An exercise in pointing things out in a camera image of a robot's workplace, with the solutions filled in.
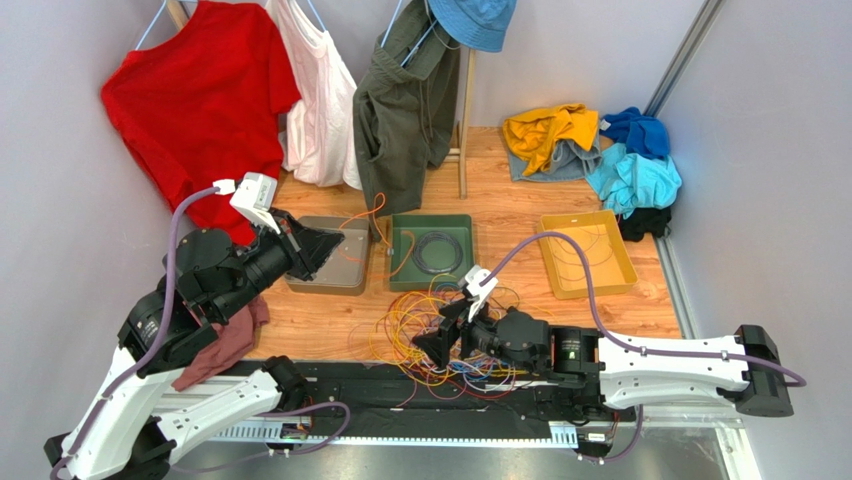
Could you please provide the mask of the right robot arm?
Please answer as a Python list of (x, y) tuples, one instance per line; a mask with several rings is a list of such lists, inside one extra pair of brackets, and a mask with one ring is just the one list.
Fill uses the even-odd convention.
[(499, 319), (467, 299), (440, 309), (439, 326), (413, 344), (444, 368), (454, 347), (537, 375), (570, 405), (611, 410), (673, 402), (730, 403), (741, 414), (789, 417), (794, 409), (778, 350), (759, 326), (710, 339), (659, 339), (552, 326), (514, 307)]

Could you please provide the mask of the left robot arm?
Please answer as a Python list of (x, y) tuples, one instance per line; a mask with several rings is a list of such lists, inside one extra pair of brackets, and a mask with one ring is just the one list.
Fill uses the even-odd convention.
[(54, 471), (74, 479), (160, 479), (220, 431), (275, 410), (299, 412), (307, 382), (285, 356), (234, 386), (156, 414), (163, 394), (217, 340), (217, 327), (282, 277), (312, 280), (343, 242), (341, 232), (302, 225), (274, 210), (241, 247), (220, 229), (196, 229), (165, 257), (166, 276), (131, 310), (112, 365), (87, 416), (44, 446)]

